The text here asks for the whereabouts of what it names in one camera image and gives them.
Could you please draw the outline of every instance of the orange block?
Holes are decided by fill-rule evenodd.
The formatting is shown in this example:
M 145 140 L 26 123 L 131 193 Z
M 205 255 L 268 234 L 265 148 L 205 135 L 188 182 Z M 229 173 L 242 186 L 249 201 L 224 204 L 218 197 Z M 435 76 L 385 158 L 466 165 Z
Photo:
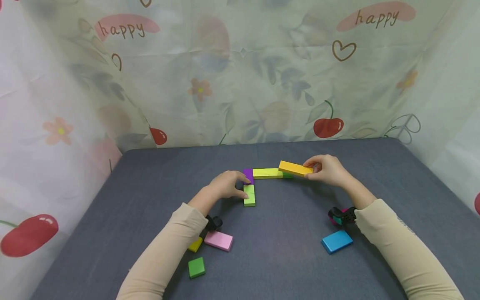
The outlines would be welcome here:
M 285 173 L 290 173 L 290 174 L 293 174 L 293 175 L 302 176 L 302 177 L 305 176 L 305 174 L 313 173 L 312 168 L 306 168 L 304 166 L 297 165 L 297 164 L 292 164 L 292 163 L 289 163 L 289 162 L 283 161 L 283 160 L 280 161 L 280 165 L 278 166 L 278 170 L 280 170 L 282 172 L 285 172 Z

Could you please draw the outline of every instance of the blue block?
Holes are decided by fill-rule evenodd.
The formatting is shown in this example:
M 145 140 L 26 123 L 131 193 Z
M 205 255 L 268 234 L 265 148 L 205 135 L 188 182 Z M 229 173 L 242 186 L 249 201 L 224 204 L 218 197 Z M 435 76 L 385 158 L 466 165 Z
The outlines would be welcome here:
M 353 243 L 352 238 L 344 230 L 335 232 L 322 240 L 322 245 L 328 254 L 332 254 Z

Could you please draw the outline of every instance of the red cherry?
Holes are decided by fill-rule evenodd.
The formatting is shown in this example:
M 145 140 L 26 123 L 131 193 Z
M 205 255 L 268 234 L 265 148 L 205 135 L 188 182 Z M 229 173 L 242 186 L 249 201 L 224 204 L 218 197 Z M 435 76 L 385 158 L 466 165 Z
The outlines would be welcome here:
M 160 129 L 150 128 L 150 132 L 152 133 L 153 140 L 157 145 L 163 145 L 167 142 L 167 135 Z
M 22 257 L 42 247 L 59 231 L 59 225 L 50 215 L 37 215 L 20 223 L 0 242 L 5 256 Z
M 475 197 L 475 202 L 473 203 L 475 206 L 475 210 L 477 211 L 477 214 L 480 215 L 480 193 Z
M 322 139 L 334 136 L 342 129 L 343 121 L 341 119 L 318 119 L 313 124 L 313 132 Z

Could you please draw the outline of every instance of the dark green block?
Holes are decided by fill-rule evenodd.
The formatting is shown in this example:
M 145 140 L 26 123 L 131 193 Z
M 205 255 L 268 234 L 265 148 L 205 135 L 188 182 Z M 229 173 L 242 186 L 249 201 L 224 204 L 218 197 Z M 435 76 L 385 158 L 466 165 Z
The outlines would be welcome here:
M 204 258 L 199 257 L 197 259 L 189 261 L 188 273 L 190 275 L 190 279 L 193 279 L 195 277 L 205 274 Z
M 288 179 L 288 178 L 293 178 L 293 175 L 290 174 L 290 173 L 285 173 L 285 172 L 282 172 L 282 173 L 283 173 L 283 178 L 284 178 L 284 179 L 285 179 L 285 178 L 287 178 L 287 179 Z

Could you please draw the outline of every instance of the wooden block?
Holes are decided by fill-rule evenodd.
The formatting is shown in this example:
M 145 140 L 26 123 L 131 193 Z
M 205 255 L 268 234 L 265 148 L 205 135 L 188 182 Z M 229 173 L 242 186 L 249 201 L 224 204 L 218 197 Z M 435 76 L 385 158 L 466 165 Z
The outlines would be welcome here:
M 293 175 L 292 174 L 289 174 L 289 173 L 286 173 L 286 172 L 282 172 L 283 173 L 283 179 L 291 179 L 293 178 Z
M 281 179 L 283 172 L 277 168 L 271 169 L 253 169 L 253 178 L 255 179 Z
M 255 187 L 253 184 L 244 185 L 243 191 L 247 193 L 248 199 L 243 200 L 243 206 L 255 206 Z
M 243 169 L 243 174 L 245 174 L 245 177 L 250 179 L 250 183 L 243 183 L 243 185 L 249 185 L 253 184 L 253 170 L 252 169 Z
M 205 236 L 205 244 L 222 249 L 227 252 L 230 251 L 232 242 L 233 236 L 219 231 L 208 232 Z
M 301 165 L 292 164 L 283 160 L 280 161 L 280 165 L 278 166 L 278 169 L 282 172 L 286 172 L 286 173 L 290 173 L 290 174 L 302 176 L 302 177 L 305 176 L 305 174 L 313 173 L 312 168 L 307 168 Z
M 188 262 L 188 274 L 190 276 L 190 279 L 194 279 L 195 277 L 205 274 L 203 257 L 199 257 Z
M 345 248 L 351 243 L 353 243 L 352 238 L 344 230 L 337 231 L 322 240 L 322 245 L 325 247 L 328 254 L 332 254 Z
M 196 241 L 194 241 L 190 246 L 188 246 L 188 250 L 192 251 L 193 253 L 197 253 L 198 248 L 200 247 L 203 241 L 204 239 L 202 239 L 201 237 L 198 237 Z

